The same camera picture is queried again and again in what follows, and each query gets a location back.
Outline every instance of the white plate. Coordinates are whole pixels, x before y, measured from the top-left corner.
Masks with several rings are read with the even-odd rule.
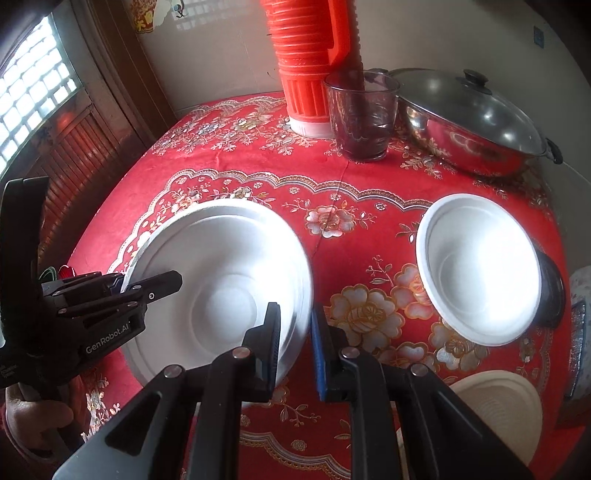
[[[307,334],[311,272],[293,230],[271,209],[247,200],[213,200],[166,221],[141,246],[123,289],[176,270],[179,292],[150,304],[146,330],[123,347],[146,384],[164,367],[211,363],[261,325],[267,303],[281,308],[277,381],[291,368]]]
[[[417,264],[433,306],[472,342],[510,343],[534,319],[541,294],[534,246],[491,200],[456,194],[433,203],[418,227]]]
[[[480,372],[450,387],[526,465],[534,457],[542,433],[542,403],[533,385],[520,375],[504,370]],[[401,449],[403,477],[408,479],[404,444]]]

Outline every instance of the white bowl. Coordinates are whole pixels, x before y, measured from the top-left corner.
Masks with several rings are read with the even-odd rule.
[[[307,334],[312,279],[300,241],[279,215],[247,200],[197,205],[150,236],[122,289],[168,270],[183,276],[183,286],[150,304],[146,330],[123,347],[142,384],[167,365],[200,367],[240,345],[270,301],[281,308],[277,381],[285,376]]]
[[[540,265],[521,225],[491,200],[469,194],[429,207],[417,232],[417,264],[433,306],[480,345],[519,338],[540,303]]]

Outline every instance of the red tablecloth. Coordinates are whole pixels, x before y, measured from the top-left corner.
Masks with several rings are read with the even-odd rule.
[[[77,273],[123,272],[138,243],[194,202],[234,198],[265,205],[300,237],[312,265],[315,301],[352,345],[390,364],[422,361],[448,384],[491,369],[531,381],[542,400],[544,425],[530,468],[537,478],[549,478],[558,465],[544,452],[552,448],[566,382],[570,309],[557,330],[532,327],[510,345],[475,345],[433,309],[418,276],[414,245],[432,202],[474,193],[506,208],[568,278],[560,236],[535,175],[510,184],[475,180],[401,139],[392,140],[383,161],[356,164],[341,157],[331,140],[296,135],[287,120],[280,93],[198,107],[121,180],[70,264]],[[140,389],[120,352],[93,375],[89,434]],[[348,408],[318,400],[309,341],[272,401],[243,411],[241,445],[243,479],[348,478]]]

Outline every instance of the screw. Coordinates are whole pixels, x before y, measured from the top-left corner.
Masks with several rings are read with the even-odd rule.
[[[237,346],[232,350],[232,356],[236,359],[247,358],[251,354],[251,350],[247,346]]]
[[[183,367],[180,365],[169,365],[164,369],[166,378],[177,378],[181,373],[183,373]]]
[[[346,346],[340,351],[340,354],[345,358],[357,358],[360,352],[354,346]]]
[[[410,371],[415,377],[424,377],[429,373],[429,367],[425,364],[412,364]]]

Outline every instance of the human hand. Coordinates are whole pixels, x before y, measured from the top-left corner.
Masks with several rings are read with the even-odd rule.
[[[70,383],[70,403],[79,397],[82,381]],[[80,419],[85,408],[74,401],[74,410],[55,400],[25,401],[18,384],[6,389],[6,420],[13,438],[29,450],[50,450],[42,432],[69,425],[74,417]]]

